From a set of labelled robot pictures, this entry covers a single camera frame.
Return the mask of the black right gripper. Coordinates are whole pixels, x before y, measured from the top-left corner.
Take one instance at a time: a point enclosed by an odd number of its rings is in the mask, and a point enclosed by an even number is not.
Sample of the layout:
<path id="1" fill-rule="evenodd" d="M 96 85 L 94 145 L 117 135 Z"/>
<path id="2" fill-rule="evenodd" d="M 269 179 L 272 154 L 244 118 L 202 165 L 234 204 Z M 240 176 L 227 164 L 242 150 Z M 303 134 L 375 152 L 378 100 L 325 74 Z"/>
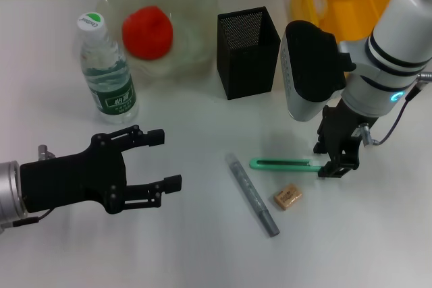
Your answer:
<path id="1" fill-rule="evenodd" d="M 367 123 L 372 127 L 377 117 L 367 117 L 353 111 L 342 99 L 335 107 L 325 105 L 317 134 L 314 154 L 328 154 L 330 161 L 318 171 L 320 178 L 342 178 L 359 167 L 361 135 L 358 127 Z"/>

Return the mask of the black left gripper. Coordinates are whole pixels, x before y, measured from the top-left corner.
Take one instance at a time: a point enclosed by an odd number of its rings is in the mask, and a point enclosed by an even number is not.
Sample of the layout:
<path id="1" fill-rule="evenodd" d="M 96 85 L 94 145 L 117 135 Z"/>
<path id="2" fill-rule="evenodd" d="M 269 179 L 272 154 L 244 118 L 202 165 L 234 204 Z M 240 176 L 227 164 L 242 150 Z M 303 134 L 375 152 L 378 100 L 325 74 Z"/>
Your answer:
<path id="1" fill-rule="evenodd" d="M 159 208 L 163 193 L 182 189 L 182 176 L 126 186 L 121 152 L 164 143 L 163 129 L 145 133 L 139 125 L 133 125 L 110 134 L 94 135 L 90 146 L 81 153 L 23 164 L 20 176 L 24 205 L 28 212 L 39 212 L 95 201 L 109 214 L 123 209 Z"/>

